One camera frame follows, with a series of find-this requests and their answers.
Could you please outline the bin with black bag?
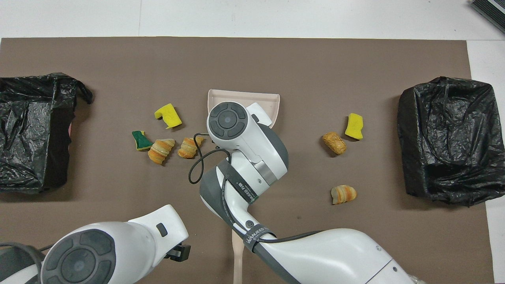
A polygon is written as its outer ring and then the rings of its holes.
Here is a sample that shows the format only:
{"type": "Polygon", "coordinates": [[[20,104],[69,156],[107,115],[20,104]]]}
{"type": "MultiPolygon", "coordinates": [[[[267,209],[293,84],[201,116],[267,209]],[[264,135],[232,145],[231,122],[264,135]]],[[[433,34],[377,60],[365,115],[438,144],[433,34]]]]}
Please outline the bin with black bag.
{"type": "Polygon", "coordinates": [[[78,97],[94,100],[63,73],[0,77],[0,193],[39,194],[66,184],[78,97]]]}
{"type": "Polygon", "coordinates": [[[505,142],[491,84],[442,76],[404,90],[397,135],[407,194],[466,207],[505,196],[505,142]]]}

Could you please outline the black ribbed object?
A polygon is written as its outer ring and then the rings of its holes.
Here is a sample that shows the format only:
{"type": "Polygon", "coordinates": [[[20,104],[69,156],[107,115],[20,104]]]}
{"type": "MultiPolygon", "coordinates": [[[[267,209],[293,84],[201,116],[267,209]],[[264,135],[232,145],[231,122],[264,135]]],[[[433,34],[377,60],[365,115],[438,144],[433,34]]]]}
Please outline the black ribbed object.
{"type": "Polygon", "coordinates": [[[505,0],[470,0],[469,5],[505,34],[505,0]]]}

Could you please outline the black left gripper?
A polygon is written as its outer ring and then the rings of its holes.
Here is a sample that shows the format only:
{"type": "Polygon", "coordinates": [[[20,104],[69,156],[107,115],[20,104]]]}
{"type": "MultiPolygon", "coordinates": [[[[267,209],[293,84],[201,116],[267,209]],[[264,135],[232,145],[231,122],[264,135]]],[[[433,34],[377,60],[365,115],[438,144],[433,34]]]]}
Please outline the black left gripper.
{"type": "Polygon", "coordinates": [[[164,259],[170,259],[175,262],[186,261],[191,253],[191,245],[177,245],[164,256],[164,259]]]}

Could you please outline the beige plastic dustpan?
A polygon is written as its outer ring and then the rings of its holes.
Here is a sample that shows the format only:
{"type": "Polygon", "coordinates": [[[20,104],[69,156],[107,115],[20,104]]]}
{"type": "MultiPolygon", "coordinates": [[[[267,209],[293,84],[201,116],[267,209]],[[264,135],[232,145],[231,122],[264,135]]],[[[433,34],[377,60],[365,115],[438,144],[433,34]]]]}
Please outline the beige plastic dustpan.
{"type": "Polygon", "coordinates": [[[270,123],[265,123],[263,119],[260,118],[260,122],[270,128],[273,128],[277,120],[280,105],[279,94],[210,89],[207,100],[208,112],[210,112],[217,104],[226,101],[237,102],[245,107],[249,107],[254,103],[259,104],[271,120],[270,123]]]}

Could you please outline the brown bread roll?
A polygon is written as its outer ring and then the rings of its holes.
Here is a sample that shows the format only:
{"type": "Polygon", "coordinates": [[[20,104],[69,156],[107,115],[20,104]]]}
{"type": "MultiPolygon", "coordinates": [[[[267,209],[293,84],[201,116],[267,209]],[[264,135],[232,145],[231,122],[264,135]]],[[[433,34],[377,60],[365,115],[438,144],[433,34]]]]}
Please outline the brown bread roll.
{"type": "Polygon", "coordinates": [[[328,132],[322,136],[324,144],[330,148],[336,155],[341,155],[346,152],[347,146],[342,138],[336,132],[328,132]]]}

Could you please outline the green and yellow sponge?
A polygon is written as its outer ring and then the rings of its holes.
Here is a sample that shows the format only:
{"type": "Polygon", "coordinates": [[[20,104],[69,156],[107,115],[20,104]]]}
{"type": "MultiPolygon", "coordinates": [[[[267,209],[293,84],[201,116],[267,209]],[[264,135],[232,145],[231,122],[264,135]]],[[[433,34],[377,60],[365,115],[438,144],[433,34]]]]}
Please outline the green and yellow sponge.
{"type": "Polygon", "coordinates": [[[152,147],[153,142],[146,137],[145,131],[132,131],[131,134],[135,140],[137,151],[144,151],[152,147]]]}

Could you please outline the large sliced bread piece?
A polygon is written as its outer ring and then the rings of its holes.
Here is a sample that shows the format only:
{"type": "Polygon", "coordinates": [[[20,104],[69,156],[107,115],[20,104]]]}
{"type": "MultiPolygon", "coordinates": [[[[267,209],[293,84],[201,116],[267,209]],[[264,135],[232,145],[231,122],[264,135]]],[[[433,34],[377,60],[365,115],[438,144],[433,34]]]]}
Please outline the large sliced bread piece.
{"type": "Polygon", "coordinates": [[[175,143],[171,138],[156,140],[148,151],[149,159],[157,165],[163,165],[175,143]]]}

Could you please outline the notched yellow sponge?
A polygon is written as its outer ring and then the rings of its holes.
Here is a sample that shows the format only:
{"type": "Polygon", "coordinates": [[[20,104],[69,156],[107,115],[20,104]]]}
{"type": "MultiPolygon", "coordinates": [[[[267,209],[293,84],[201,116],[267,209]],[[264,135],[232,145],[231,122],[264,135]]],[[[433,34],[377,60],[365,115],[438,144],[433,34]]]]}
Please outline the notched yellow sponge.
{"type": "Polygon", "coordinates": [[[157,120],[163,120],[166,124],[166,129],[182,125],[182,120],[172,104],[166,104],[159,108],[155,111],[154,117],[157,120]]]}

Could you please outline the striped croissant bread piece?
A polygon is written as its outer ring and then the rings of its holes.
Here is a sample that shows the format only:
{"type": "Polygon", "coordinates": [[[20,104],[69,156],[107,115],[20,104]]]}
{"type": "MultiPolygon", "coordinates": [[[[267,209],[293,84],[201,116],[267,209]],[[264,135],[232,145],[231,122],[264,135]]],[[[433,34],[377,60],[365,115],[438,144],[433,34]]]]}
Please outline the striped croissant bread piece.
{"type": "Polygon", "coordinates": [[[357,197],[357,191],[349,185],[339,185],[330,191],[332,205],[353,201],[357,197]]]}

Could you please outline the small sliced bread piece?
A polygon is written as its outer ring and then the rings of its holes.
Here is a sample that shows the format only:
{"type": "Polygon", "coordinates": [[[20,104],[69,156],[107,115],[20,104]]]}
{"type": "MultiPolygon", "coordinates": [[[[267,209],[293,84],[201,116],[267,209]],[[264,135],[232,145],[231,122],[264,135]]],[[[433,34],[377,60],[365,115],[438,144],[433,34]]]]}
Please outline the small sliced bread piece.
{"type": "Polygon", "coordinates": [[[197,137],[195,140],[190,137],[185,137],[180,149],[177,151],[179,157],[192,159],[197,153],[197,145],[200,147],[204,141],[203,137],[197,137]]]}

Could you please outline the wavy yellow sponge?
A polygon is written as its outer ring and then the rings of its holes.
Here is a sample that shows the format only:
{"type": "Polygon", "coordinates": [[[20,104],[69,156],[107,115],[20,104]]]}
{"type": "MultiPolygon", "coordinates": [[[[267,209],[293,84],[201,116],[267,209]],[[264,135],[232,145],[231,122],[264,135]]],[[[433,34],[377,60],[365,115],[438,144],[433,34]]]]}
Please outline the wavy yellow sponge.
{"type": "Polygon", "coordinates": [[[364,128],[364,119],[361,115],[350,113],[348,115],[348,124],[346,127],[345,135],[352,137],[356,140],[364,138],[362,130],[364,128]]]}

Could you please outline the beige brush black bristles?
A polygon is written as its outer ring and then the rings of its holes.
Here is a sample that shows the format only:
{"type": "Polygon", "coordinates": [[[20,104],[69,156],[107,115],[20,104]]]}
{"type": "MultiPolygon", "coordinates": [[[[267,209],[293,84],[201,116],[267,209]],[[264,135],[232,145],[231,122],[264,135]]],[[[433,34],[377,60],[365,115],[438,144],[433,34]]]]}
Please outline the beige brush black bristles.
{"type": "Polygon", "coordinates": [[[242,284],[242,257],[245,245],[242,238],[235,231],[232,231],[232,248],[234,253],[233,284],[242,284]]]}

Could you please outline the brown table mat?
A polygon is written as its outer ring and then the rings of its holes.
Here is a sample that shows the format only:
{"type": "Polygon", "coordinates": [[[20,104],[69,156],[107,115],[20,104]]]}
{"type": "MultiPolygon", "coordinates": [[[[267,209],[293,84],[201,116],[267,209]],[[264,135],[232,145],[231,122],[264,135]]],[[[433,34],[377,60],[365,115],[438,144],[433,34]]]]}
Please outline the brown table mat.
{"type": "Polygon", "coordinates": [[[94,94],[77,102],[67,183],[42,194],[0,193],[0,241],[35,247],[83,225],[127,221],[171,204],[191,245],[187,261],[164,260],[139,284],[231,284],[231,229],[188,182],[194,160],[176,149],[165,166],[135,149],[132,131],[180,143],[206,130],[210,89],[278,93],[274,131],[289,152],[287,174],[250,207],[278,237],[353,228],[429,283],[493,283],[486,205],[447,205],[406,194],[397,136],[402,92],[440,76],[470,78],[463,41],[294,38],[4,38],[0,77],[67,74],[94,94]],[[154,113],[175,107],[182,125],[154,113]],[[364,119],[362,140],[345,135],[364,119]],[[347,146],[336,155],[322,136],[347,146]],[[349,185],[350,202],[331,189],[349,185]]]}

